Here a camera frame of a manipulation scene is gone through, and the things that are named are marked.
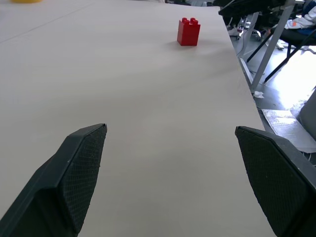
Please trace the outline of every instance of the white tabletop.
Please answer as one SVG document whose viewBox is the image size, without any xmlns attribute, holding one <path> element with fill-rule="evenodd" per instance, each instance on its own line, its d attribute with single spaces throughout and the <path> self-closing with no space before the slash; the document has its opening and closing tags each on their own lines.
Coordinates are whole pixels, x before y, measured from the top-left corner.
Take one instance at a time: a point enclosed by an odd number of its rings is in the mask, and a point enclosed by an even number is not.
<svg viewBox="0 0 316 237">
<path fill-rule="evenodd" d="M 234 135 L 263 127 L 218 8 L 44 0 L 6 10 L 0 215 L 68 134 L 105 122 L 79 236 L 274 236 Z M 197 47 L 175 41 L 182 17 L 200 21 Z"/>
</svg>

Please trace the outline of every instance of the table surface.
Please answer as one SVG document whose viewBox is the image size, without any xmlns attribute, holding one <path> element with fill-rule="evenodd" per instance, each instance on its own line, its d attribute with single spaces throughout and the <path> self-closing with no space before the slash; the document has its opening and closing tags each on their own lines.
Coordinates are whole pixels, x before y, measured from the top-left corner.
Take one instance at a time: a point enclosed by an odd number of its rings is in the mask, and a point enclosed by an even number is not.
<svg viewBox="0 0 316 237">
<path fill-rule="evenodd" d="M 218 10 L 3 4 L 0 215 L 68 134 L 105 122 L 79 236 L 273 237 L 234 135 L 263 127 Z M 175 41 L 182 17 L 200 21 L 197 47 Z"/>
</svg>

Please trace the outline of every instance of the yellow object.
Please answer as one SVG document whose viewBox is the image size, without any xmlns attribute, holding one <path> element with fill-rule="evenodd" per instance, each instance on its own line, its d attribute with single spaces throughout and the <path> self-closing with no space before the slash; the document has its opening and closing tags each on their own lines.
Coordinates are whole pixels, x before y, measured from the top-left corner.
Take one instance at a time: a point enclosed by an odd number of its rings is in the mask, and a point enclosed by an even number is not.
<svg viewBox="0 0 316 237">
<path fill-rule="evenodd" d="M 11 0 L 12 2 L 16 3 L 35 3 L 35 2 L 40 2 L 42 0 Z"/>
</svg>

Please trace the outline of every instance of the gray floor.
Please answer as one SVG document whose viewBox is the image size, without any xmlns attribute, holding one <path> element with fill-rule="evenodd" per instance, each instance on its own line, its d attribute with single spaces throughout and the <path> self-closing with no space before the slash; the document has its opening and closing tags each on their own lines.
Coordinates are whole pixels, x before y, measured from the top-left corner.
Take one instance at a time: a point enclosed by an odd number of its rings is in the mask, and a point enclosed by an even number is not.
<svg viewBox="0 0 316 237">
<path fill-rule="evenodd" d="M 239 41 L 237 41 L 236 38 L 231 38 L 231 40 L 236 53 L 240 52 L 243 47 L 243 38 Z M 260 42 L 258 42 L 255 37 L 252 37 L 243 58 L 247 59 L 259 44 Z M 267 47 L 263 46 L 248 63 L 248 68 L 251 71 L 257 71 L 266 49 Z M 292 114 L 297 117 L 316 86 L 315 70 L 313 67 L 308 67 L 310 62 L 315 62 L 316 55 L 309 51 L 302 50 L 296 53 L 266 85 L 262 85 L 266 76 L 286 58 L 286 51 L 286 48 L 283 50 L 276 48 L 274 50 L 265 70 L 265 74 L 262 76 L 260 84 L 257 87 L 257 91 L 264 93 L 264 99 L 254 98 L 263 125 L 266 131 L 269 132 L 272 132 L 272 130 L 265 120 L 261 109 L 290 110 Z M 315 154 L 312 156 L 311 163 L 316 164 Z"/>
</svg>

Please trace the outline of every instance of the red lego brick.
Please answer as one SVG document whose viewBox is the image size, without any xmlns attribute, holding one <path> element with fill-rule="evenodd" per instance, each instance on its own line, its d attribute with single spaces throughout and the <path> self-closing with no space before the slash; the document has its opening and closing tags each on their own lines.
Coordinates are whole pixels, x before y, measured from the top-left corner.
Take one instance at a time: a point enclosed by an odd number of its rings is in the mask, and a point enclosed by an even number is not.
<svg viewBox="0 0 316 237">
<path fill-rule="evenodd" d="M 197 46 L 198 35 L 201 25 L 195 18 L 188 20 L 187 18 L 182 18 L 179 21 L 178 29 L 178 42 L 181 46 Z"/>
</svg>

